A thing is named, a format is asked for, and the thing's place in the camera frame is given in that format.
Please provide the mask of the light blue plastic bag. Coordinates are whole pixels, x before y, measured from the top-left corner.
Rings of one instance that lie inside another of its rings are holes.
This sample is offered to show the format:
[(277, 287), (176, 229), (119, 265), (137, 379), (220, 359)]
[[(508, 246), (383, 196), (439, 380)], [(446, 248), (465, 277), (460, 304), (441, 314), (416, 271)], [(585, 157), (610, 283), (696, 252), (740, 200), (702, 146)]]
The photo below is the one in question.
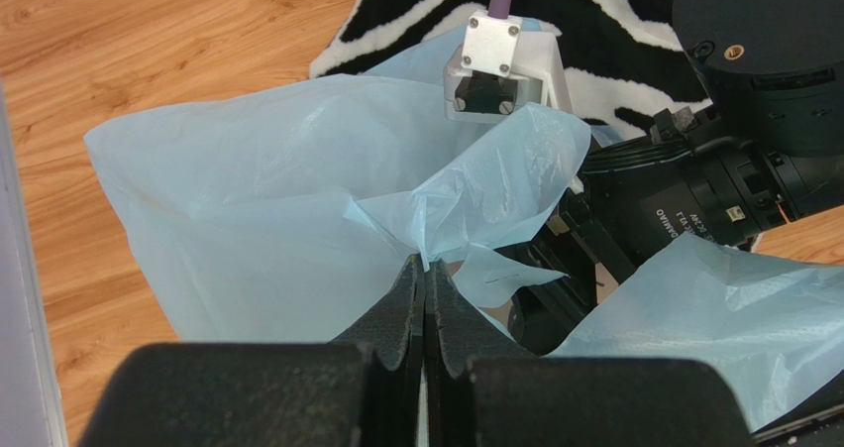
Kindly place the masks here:
[[(537, 104), (449, 120), (448, 33), (361, 76), (110, 120), (84, 138), (134, 258), (186, 341), (321, 342), (385, 295), (405, 260), (458, 263), (471, 314), (564, 281), (499, 253), (537, 235), (591, 129)], [(551, 348), (554, 358), (711, 364), (748, 425), (843, 369), (843, 271), (684, 236)]]

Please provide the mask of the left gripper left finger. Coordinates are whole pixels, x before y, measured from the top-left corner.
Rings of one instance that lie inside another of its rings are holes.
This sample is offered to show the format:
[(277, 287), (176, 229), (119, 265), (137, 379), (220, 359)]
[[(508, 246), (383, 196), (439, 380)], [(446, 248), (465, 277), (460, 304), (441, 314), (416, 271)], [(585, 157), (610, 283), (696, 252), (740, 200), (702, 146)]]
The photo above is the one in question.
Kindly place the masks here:
[(84, 446), (413, 446), (424, 281), (418, 257), (326, 343), (158, 343), (112, 375)]

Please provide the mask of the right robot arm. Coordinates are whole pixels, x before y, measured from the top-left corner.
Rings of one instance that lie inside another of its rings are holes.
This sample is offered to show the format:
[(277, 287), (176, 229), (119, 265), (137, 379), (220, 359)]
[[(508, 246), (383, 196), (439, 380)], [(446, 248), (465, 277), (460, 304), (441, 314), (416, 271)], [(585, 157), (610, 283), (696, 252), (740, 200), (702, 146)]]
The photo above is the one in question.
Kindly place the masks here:
[(591, 150), (582, 192), (505, 251), (561, 273), (513, 296), (509, 332), (534, 354), (597, 307), (598, 266), (625, 281), (684, 233), (741, 246), (843, 203), (843, 0), (674, 0), (673, 21), (710, 104)]

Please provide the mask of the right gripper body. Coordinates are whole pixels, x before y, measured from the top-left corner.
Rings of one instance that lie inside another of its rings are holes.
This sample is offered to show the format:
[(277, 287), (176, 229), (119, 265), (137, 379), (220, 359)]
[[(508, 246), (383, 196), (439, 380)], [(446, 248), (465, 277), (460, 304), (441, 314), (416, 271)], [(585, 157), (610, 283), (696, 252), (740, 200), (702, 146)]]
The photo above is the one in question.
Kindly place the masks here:
[(620, 281), (636, 271), (598, 221), (586, 195), (571, 191), (532, 240), (499, 248), (497, 253), (531, 268), (563, 274), (547, 282), (522, 282), (511, 297), (508, 331), (536, 355), (557, 349), (598, 306), (599, 265)]

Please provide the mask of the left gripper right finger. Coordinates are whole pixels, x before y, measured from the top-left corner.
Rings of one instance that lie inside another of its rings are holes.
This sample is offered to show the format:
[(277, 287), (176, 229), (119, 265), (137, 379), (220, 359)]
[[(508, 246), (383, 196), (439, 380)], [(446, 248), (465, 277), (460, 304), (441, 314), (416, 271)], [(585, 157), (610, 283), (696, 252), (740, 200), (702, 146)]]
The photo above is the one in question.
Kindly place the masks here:
[(493, 326), (445, 264), (425, 277), (432, 446), (748, 446), (732, 390), (692, 360), (540, 358)]

